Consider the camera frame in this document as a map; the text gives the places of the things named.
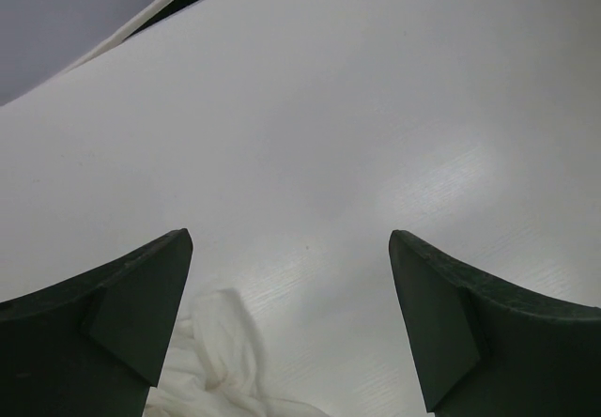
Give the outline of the white skirt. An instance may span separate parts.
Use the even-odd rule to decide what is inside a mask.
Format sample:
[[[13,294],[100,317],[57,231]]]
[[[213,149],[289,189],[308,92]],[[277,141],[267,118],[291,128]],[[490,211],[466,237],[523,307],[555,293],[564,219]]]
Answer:
[[[260,384],[261,346],[239,294],[199,294],[177,319],[145,416],[323,416],[307,403],[276,398]]]

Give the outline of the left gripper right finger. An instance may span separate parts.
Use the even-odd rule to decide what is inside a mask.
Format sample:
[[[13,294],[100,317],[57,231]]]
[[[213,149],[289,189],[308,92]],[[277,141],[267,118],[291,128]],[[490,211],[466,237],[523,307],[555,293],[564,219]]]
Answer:
[[[406,230],[389,255],[429,413],[599,414],[598,308],[514,285]]]

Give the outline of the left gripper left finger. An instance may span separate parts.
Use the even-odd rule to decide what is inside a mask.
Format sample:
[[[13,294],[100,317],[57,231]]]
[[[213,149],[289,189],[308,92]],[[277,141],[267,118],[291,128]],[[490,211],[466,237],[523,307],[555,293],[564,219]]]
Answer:
[[[140,416],[192,260],[185,228],[1,304],[4,416]]]

